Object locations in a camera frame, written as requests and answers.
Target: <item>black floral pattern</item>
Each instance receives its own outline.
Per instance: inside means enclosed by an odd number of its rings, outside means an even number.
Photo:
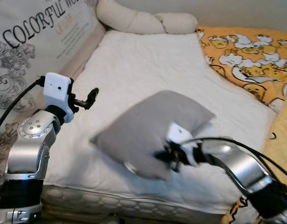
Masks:
[[[34,45],[23,44],[13,49],[0,42],[0,109],[5,110],[26,88],[27,82],[24,76],[26,69],[31,66],[30,58],[35,58]],[[24,112],[33,108],[35,99],[31,95],[26,95],[14,110]]]
[[[0,185],[3,183],[3,173],[9,150],[17,137],[19,123],[6,124],[5,132],[0,133]]]

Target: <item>cushion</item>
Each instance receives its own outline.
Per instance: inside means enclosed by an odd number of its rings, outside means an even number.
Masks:
[[[197,26],[196,18],[190,14],[152,15],[124,7],[115,0],[101,0],[97,17],[113,29],[135,34],[191,34]]]
[[[160,91],[133,106],[91,142],[137,175],[167,179],[167,165],[154,154],[164,150],[169,126],[175,122],[192,133],[213,117],[213,113],[186,96]]]
[[[166,33],[192,34],[196,31],[197,20],[186,13],[157,13],[155,14],[163,24]]]

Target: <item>bed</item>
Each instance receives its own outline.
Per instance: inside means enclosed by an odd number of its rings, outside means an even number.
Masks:
[[[63,125],[51,148],[42,194],[47,214],[91,222],[116,213],[218,223],[240,196],[222,169],[183,166],[169,181],[146,180],[103,154],[89,139],[132,105],[161,90],[188,96],[216,114],[198,136],[230,136],[259,151],[277,115],[212,70],[196,34],[106,32],[73,92],[86,98],[95,87],[100,89],[95,105]]]

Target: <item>black cable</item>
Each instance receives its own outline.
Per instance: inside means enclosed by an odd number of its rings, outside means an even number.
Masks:
[[[193,142],[193,141],[197,141],[197,140],[223,140],[223,141],[227,141],[227,142],[231,142],[234,143],[238,146],[241,146],[245,149],[247,149],[249,152],[253,153],[259,160],[260,162],[263,163],[263,165],[266,167],[266,169],[270,172],[271,176],[277,181],[280,182],[280,180],[276,177],[275,173],[271,170],[271,168],[267,165],[267,163],[261,158],[263,157],[264,159],[268,160],[269,162],[271,162],[275,167],[277,167],[281,172],[283,172],[286,176],[287,176],[287,171],[282,168],[279,164],[277,164],[276,162],[274,162],[272,159],[270,159],[269,157],[267,157],[266,155],[263,155],[262,153],[244,145],[243,143],[240,143],[238,141],[232,140],[232,139],[226,139],[226,138],[215,138],[215,137],[206,137],[206,138],[198,138],[198,139],[191,139],[188,140],[186,142],[182,142],[181,144],[185,144],[185,143],[189,143],[189,142]]]
[[[13,220],[14,220],[14,210],[13,210],[13,214],[12,214],[12,224],[13,224]]]
[[[36,85],[44,86],[45,76],[41,76],[38,80],[32,83],[29,87],[27,87],[20,95],[8,106],[8,108],[4,111],[3,115],[0,118],[0,127],[4,120],[7,118],[8,114],[11,112],[13,107],[20,101],[20,99],[29,92]]]

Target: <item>white bolster pillow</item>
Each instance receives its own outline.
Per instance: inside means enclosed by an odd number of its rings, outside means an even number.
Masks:
[[[168,34],[192,34],[196,31],[197,20],[186,13],[157,13],[155,14]]]
[[[192,34],[197,20],[191,14],[158,13],[152,15],[124,7],[115,0],[101,0],[97,17],[109,27],[135,34]]]
[[[115,0],[101,0],[97,6],[97,17],[104,24],[122,32],[165,33],[161,22],[155,16],[121,6]]]

